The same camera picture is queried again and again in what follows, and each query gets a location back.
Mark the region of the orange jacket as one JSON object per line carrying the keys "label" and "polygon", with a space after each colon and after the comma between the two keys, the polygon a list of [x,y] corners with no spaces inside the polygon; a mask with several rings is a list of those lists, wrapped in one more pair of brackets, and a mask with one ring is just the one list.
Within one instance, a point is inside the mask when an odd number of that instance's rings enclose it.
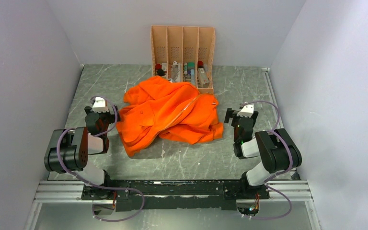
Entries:
{"label": "orange jacket", "polygon": [[171,83],[153,76],[128,90],[123,100],[129,105],[119,110],[116,129],[129,157],[156,137],[189,144],[223,137],[217,98],[188,82]]}

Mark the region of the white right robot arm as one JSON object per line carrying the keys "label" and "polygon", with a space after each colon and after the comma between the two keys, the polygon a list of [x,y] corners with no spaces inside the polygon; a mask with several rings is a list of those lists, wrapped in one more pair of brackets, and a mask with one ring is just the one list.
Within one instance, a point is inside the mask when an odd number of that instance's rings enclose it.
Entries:
{"label": "white right robot arm", "polygon": [[242,175],[239,191],[252,198],[258,186],[302,164],[302,156],[284,128],[254,132],[258,112],[251,105],[241,110],[227,108],[224,122],[233,127],[233,150],[239,159],[259,157],[261,162]]}

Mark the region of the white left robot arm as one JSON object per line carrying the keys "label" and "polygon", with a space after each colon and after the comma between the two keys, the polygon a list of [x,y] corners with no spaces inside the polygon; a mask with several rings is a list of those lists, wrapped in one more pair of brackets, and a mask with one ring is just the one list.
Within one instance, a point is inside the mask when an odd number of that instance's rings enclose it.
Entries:
{"label": "white left robot arm", "polygon": [[95,184],[94,193],[101,199],[113,194],[109,174],[89,161],[89,155],[104,154],[109,150],[107,132],[120,121],[116,105],[111,108],[86,106],[85,126],[73,131],[54,130],[44,156],[44,166],[49,172],[70,173],[87,186]]}

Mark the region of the grey rectangular box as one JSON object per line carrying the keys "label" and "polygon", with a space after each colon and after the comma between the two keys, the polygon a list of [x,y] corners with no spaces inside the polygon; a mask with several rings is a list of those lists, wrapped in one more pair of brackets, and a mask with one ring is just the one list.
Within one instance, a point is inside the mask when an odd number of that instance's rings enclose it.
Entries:
{"label": "grey rectangular box", "polygon": [[207,76],[207,72],[205,71],[204,68],[198,68],[197,70],[198,70],[197,79],[199,88],[208,88],[210,80]]}

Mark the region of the red round cap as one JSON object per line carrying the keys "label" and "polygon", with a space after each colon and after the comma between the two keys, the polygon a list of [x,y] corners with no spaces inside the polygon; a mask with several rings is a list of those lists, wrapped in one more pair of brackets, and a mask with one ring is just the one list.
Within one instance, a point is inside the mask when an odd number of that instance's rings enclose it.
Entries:
{"label": "red round cap", "polygon": [[198,67],[198,68],[203,68],[203,66],[204,66],[204,64],[203,64],[203,62],[202,62],[202,61],[198,61],[198,62],[197,62],[197,67]]}

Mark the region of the green capped bottle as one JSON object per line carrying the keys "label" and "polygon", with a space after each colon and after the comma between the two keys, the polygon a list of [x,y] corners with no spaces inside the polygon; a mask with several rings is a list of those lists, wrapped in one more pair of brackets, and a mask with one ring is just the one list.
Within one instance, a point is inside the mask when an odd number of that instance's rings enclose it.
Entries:
{"label": "green capped bottle", "polygon": [[192,69],[195,69],[195,63],[194,62],[187,62],[187,70],[191,71]]}

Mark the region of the tan perforated organizer rack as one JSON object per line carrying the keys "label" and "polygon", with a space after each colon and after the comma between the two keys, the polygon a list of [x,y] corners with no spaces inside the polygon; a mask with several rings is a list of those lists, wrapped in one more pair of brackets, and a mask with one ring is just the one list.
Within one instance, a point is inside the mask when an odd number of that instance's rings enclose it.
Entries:
{"label": "tan perforated organizer rack", "polygon": [[[215,48],[215,28],[205,26],[153,25],[150,29],[152,73],[161,69],[164,78],[178,82],[194,84],[201,93],[214,93],[212,66]],[[197,62],[202,61],[203,68],[210,80],[208,88],[198,86]],[[195,69],[187,70],[187,62],[194,62]]]}

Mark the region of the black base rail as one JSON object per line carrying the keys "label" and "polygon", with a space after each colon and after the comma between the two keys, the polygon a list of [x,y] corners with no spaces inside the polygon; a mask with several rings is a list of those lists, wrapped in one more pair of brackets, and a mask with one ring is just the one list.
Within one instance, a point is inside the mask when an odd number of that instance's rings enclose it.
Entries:
{"label": "black base rail", "polygon": [[116,211],[143,209],[220,208],[237,210],[240,200],[269,199],[265,185],[248,187],[237,180],[110,180],[108,189],[83,186],[84,201],[110,201]]}

